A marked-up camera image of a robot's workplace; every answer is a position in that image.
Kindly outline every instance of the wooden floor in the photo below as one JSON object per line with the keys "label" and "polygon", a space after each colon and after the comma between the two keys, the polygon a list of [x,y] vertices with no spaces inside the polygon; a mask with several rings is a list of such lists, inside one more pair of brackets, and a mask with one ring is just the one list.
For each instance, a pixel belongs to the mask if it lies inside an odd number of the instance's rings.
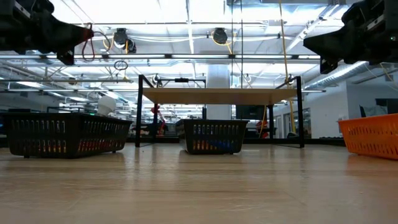
{"label": "wooden floor", "polygon": [[398,161],[342,147],[156,144],[75,160],[0,150],[0,223],[397,223]]}

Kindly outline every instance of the orange plastic basket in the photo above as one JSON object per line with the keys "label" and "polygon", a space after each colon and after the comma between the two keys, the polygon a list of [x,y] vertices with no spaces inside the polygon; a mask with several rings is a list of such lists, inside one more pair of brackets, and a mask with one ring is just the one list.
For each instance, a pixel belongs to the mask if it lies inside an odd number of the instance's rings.
{"label": "orange plastic basket", "polygon": [[339,121],[349,152],[398,159],[398,114]]}

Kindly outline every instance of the wooden table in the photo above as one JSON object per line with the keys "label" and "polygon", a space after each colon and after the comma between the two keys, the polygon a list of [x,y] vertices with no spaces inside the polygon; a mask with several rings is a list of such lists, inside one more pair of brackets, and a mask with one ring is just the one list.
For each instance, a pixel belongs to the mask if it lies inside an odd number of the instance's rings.
{"label": "wooden table", "polygon": [[[144,82],[151,88],[144,88]],[[296,83],[295,89],[283,89],[283,86],[290,82]],[[216,105],[268,105],[269,116],[273,117],[273,105],[282,101],[289,100],[297,96],[298,110],[298,130],[300,148],[304,147],[303,132],[303,104],[301,77],[293,77],[275,89],[241,89],[241,88],[154,88],[153,84],[144,76],[138,77],[138,96],[137,96],[137,133],[141,131],[141,112],[142,97],[146,96],[154,102],[154,108],[158,104],[216,104]],[[154,123],[157,123],[157,110],[154,111]],[[274,120],[270,119],[270,129],[274,129]],[[136,135],[136,147],[140,147],[141,137]]]}

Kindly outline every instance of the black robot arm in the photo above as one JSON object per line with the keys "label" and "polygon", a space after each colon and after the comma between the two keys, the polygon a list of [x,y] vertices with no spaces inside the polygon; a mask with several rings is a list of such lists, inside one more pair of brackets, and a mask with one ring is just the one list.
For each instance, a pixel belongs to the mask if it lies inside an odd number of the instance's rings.
{"label": "black robot arm", "polygon": [[94,36],[92,30],[53,17],[49,0],[2,0],[0,5],[0,50],[54,52],[64,64],[73,65],[75,46]]}
{"label": "black robot arm", "polygon": [[344,26],[329,34],[309,37],[304,46],[321,56],[321,73],[338,62],[370,64],[398,62],[398,1],[365,0],[354,3],[343,15]]}

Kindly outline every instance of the basket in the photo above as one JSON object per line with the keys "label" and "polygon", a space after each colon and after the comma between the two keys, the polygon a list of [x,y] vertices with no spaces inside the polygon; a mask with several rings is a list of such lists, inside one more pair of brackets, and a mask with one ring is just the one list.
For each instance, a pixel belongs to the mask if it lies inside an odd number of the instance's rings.
{"label": "basket", "polygon": [[131,121],[78,113],[2,114],[16,156],[76,158],[123,149]]}
{"label": "basket", "polygon": [[349,152],[398,159],[398,114],[339,121]]}
{"label": "basket", "polygon": [[247,123],[182,119],[176,124],[176,132],[190,154],[234,154],[241,151]]}

